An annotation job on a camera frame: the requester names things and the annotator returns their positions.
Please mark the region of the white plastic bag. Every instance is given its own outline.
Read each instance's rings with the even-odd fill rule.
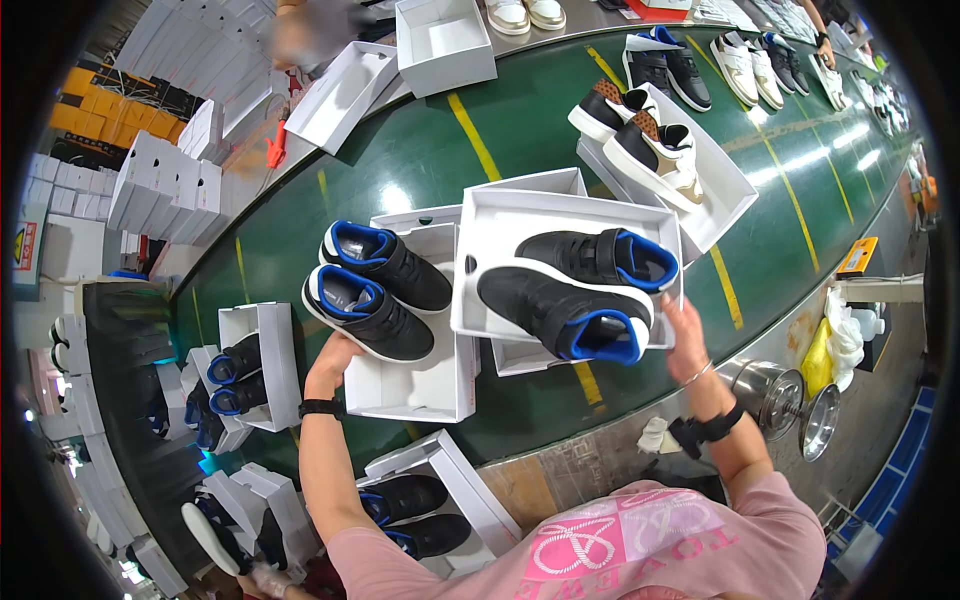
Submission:
[[[846,390],[853,381],[853,368],[863,360],[863,335],[860,322],[851,316],[847,303],[840,298],[840,288],[827,291],[824,316],[830,323],[827,338],[827,353],[833,361],[833,383],[840,391]]]

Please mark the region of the person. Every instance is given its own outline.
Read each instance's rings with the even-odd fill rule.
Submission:
[[[820,55],[820,58],[823,59],[826,66],[835,69],[837,62],[833,57],[833,47],[830,46],[830,38],[827,36],[827,25],[824,24],[824,19],[820,16],[820,13],[824,12],[824,14],[827,14],[826,10],[838,3],[836,0],[819,0],[821,8],[818,9],[817,5],[813,3],[813,0],[797,1],[800,3],[800,6],[804,7],[806,15],[810,17],[814,29],[817,30],[816,43],[814,44],[817,46],[817,54]]]
[[[662,309],[676,331],[667,369],[685,384],[693,417],[727,415],[735,400],[711,367],[696,309],[687,301],[681,310],[665,294]],[[342,334],[330,335],[304,398],[334,398],[350,360],[362,353]],[[823,530],[774,472],[754,420],[743,415],[709,450],[732,509],[690,490],[637,481],[548,518],[496,561],[452,580],[405,554],[368,516],[334,416],[304,415],[300,481],[350,600],[809,598],[826,556]]]

